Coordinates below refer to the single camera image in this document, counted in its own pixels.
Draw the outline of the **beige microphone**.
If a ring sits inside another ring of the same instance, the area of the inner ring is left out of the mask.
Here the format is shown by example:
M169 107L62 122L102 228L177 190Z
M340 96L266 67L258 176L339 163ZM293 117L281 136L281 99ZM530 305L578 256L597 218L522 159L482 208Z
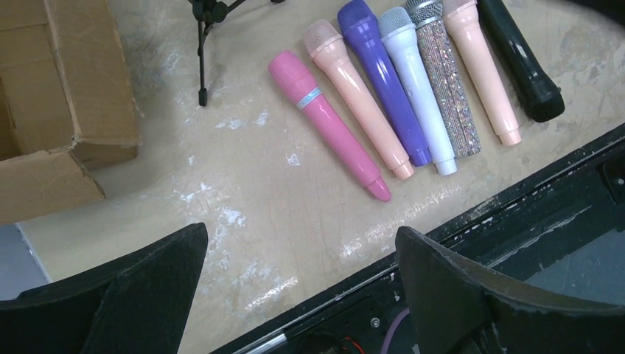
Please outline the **beige microphone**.
M342 35L325 19L306 28L303 42L313 63L330 79L386 167L400 180L414 174L409 156L353 65Z
M479 23L477 2L444 1L442 18L494 132L505 146L521 143L520 126Z

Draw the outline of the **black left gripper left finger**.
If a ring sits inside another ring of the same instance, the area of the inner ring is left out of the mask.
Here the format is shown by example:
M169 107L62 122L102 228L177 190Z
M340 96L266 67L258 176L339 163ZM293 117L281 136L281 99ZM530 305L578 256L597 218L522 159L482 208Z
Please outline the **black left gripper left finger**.
M142 249L1 303L3 353L176 353L208 232L188 225Z

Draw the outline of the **pink toy microphone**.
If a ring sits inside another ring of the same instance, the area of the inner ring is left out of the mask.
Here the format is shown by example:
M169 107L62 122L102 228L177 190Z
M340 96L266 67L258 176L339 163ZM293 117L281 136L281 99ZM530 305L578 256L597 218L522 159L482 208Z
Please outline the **pink toy microphone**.
M286 50L271 60L268 71L283 95L312 123L359 185L376 199L390 201L391 191L380 169L323 95L305 64Z

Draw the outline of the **white toy microphone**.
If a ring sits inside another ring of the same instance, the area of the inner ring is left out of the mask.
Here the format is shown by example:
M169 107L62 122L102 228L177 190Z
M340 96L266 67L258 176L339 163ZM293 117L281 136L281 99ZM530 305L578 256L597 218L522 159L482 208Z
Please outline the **white toy microphone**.
M380 36L411 107L424 132L437 172L457 171L455 152L418 48L416 25L403 7L393 7L378 18Z

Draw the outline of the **purple toy microphone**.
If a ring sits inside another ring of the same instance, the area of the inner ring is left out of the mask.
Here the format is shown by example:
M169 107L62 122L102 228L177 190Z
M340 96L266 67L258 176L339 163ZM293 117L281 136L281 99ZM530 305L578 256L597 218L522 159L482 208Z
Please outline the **purple toy microphone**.
M382 43L378 20L371 8L364 1L348 1L338 11L338 24L411 163L417 167L431 163L424 132Z

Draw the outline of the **black tripod microphone stand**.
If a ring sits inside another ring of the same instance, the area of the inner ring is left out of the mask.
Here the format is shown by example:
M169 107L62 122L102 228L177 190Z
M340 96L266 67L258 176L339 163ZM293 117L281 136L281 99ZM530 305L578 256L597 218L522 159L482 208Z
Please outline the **black tripod microphone stand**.
M245 0L233 1L226 4L224 1L215 0L193 0L189 1L192 5L192 14L197 21L198 31L198 48L197 56L199 60L199 77L200 88L198 90L198 107L208 106L216 92L216 85L221 82L225 74L226 67L219 63L219 55L214 44L209 48L210 64L206 66L206 44L211 31L223 23L228 15L235 11L238 7L245 3Z

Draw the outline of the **silver rhinestone microphone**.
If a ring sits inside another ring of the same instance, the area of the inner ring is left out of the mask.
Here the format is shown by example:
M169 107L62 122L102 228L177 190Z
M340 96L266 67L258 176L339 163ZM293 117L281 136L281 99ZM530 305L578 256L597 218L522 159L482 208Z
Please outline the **silver rhinestone microphone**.
M478 131L442 20L442 2L410 0L404 8L416 26L419 52L455 155L480 153Z

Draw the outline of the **brown cardboard box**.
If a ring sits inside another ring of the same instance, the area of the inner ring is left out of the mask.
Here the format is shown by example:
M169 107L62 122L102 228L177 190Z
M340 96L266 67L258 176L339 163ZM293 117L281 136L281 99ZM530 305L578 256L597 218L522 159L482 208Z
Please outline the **brown cardboard box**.
M133 89L106 1L1 3L1 223L105 197L91 172L134 159Z

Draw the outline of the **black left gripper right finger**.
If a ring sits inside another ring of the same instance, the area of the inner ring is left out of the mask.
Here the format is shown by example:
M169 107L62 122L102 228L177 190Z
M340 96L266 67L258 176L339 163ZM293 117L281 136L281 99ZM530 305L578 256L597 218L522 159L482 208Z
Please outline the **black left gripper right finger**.
M547 291L403 226L397 262L422 353L622 353L624 308Z

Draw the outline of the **plain black microphone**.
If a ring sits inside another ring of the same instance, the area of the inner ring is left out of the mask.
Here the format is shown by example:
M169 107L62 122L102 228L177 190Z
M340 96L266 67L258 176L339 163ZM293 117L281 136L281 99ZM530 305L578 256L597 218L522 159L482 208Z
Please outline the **plain black microphone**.
M565 111L561 89L546 74L506 5L477 2L478 17L527 117L547 122Z

